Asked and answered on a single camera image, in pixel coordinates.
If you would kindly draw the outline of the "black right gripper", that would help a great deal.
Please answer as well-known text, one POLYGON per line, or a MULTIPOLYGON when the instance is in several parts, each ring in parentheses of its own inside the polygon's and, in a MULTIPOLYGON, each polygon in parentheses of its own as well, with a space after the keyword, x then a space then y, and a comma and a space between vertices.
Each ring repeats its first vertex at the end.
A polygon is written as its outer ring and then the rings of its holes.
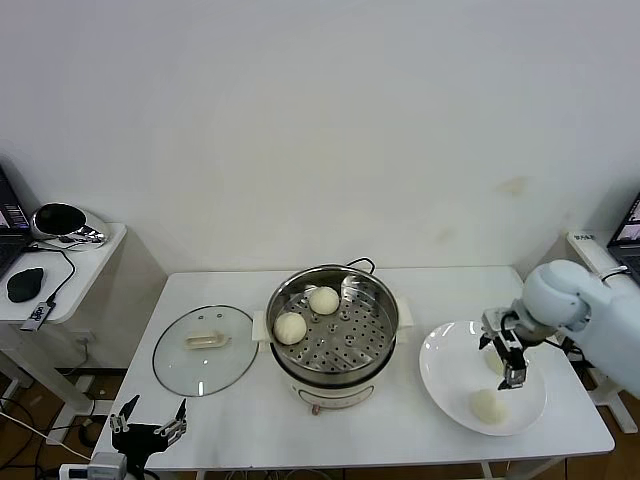
MULTIPOLYGON (((526 361, 524 349, 513 331, 502 331, 499 333, 502 342, 501 358, 505 364, 504 378, 498 385, 498 390, 512 390, 521 388, 526 381, 526 361)), ((488 345, 492 345, 494 337, 484 333, 480 337, 479 349, 483 350, 488 345)))

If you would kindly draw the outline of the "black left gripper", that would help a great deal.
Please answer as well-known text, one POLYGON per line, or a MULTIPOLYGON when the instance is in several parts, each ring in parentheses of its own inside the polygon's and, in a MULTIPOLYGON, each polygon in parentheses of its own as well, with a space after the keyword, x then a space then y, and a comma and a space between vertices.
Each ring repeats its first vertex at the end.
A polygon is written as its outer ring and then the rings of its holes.
POLYGON ((144 478, 146 463, 151 455, 169 447, 168 440, 179 440, 187 430, 187 399, 179 405, 175 417, 164 425, 130 424, 128 419, 140 395, 122 405, 117 414, 109 416, 111 441, 114 449, 126 457, 127 472, 135 479, 144 478))

